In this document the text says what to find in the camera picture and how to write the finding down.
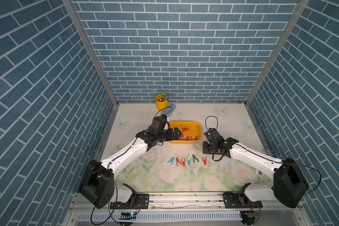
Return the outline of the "yellow storage box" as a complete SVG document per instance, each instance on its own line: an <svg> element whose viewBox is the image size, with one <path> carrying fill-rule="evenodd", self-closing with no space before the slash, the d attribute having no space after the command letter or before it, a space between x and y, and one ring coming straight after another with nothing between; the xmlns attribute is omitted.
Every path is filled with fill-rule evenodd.
<svg viewBox="0 0 339 226"><path fill-rule="evenodd" d="M171 121L171 128L181 131L179 140L170 141L171 144L197 144L202 138L202 129L195 121Z"/></svg>

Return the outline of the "teal clothespin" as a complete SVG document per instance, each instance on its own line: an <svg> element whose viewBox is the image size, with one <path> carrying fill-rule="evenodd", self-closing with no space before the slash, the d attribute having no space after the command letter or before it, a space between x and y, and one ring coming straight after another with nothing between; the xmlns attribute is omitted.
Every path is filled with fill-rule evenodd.
<svg viewBox="0 0 339 226"><path fill-rule="evenodd" d="M199 159L194 154L192 155L192 160L194 164L199 162Z"/></svg>
<svg viewBox="0 0 339 226"><path fill-rule="evenodd" d="M167 163L168 163L169 165L172 165L172 164L174 163L174 161L175 161L175 158L172 157Z"/></svg>

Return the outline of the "light blue clothespin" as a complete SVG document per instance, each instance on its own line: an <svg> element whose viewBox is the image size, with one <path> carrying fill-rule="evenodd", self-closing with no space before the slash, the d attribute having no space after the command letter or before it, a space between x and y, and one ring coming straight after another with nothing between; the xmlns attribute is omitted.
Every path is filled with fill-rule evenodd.
<svg viewBox="0 0 339 226"><path fill-rule="evenodd" d="M192 162L192 157L187 157L186 158L186 162L187 162L187 165L190 167L191 166L191 162Z"/></svg>

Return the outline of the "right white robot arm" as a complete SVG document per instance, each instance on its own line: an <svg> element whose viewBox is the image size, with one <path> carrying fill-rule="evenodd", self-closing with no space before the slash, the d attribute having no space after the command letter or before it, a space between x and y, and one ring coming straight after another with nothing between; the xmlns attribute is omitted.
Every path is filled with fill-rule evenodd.
<svg viewBox="0 0 339 226"><path fill-rule="evenodd" d="M269 182L244 185L242 191L248 200L279 201L286 207L296 208L309 189L301 165L295 160L274 158L245 146L237 139L224 139L215 128L208 129L204 135L207 141L202 144L203 153L241 161L270 179Z"/></svg>

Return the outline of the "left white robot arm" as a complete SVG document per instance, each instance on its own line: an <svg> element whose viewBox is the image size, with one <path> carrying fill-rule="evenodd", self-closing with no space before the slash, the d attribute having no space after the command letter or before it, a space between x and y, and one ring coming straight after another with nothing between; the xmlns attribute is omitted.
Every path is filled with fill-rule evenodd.
<svg viewBox="0 0 339 226"><path fill-rule="evenodd" d="M109 203L131 208L137 191L127 184L117 185L116 177L158 143L179 140L180 136L180 129L171 128L166 116L154 117L148 129L137 133L120 151L101 161L92 160L88 163L79 186L80 193L97 209Z"/></svg>

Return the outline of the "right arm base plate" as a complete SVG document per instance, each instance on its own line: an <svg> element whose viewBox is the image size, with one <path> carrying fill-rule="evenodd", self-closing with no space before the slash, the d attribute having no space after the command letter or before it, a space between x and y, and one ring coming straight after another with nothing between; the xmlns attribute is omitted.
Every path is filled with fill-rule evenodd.
<svg viewBox="0 0 339 226"><path fill-rule="evenodd" d="M262 208L262 202L252 202L244 194L238 194L237 192L224 192L222 194L224 205L226 209L236 208Z"/></svg>

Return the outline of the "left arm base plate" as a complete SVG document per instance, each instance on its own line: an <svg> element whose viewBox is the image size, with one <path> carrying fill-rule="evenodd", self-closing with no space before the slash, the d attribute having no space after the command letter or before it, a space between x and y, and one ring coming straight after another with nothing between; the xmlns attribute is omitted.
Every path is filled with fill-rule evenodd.
<svg viewBox="0 0 339 226"><path fill-rule="evenodd" d="M132 195L127 202L112 202L110 203L110 209L115 210L128 210L128 209L148 209L149 194L135 194Z"/></svg>

